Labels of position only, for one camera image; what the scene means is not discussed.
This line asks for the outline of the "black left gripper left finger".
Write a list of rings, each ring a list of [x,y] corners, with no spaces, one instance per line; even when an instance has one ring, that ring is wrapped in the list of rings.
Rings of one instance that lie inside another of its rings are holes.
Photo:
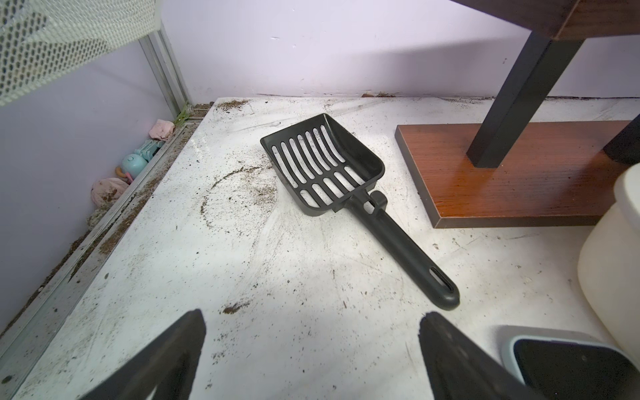
[[[185,313],[84,399],[188,399],[206,324],[203,313]]]

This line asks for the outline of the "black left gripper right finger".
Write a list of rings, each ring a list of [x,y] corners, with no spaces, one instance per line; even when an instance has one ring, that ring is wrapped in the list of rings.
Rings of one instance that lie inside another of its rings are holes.
[[[436,399],[539,399],[443,315],[426,313],[418,339]]]

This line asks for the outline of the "white plastic storage box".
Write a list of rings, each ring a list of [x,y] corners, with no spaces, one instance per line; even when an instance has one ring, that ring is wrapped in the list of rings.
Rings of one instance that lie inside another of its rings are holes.
[[[639,362],[639,166],[616,181],[614,204],[586,239],[578,259],[585,298],[618,346]]]

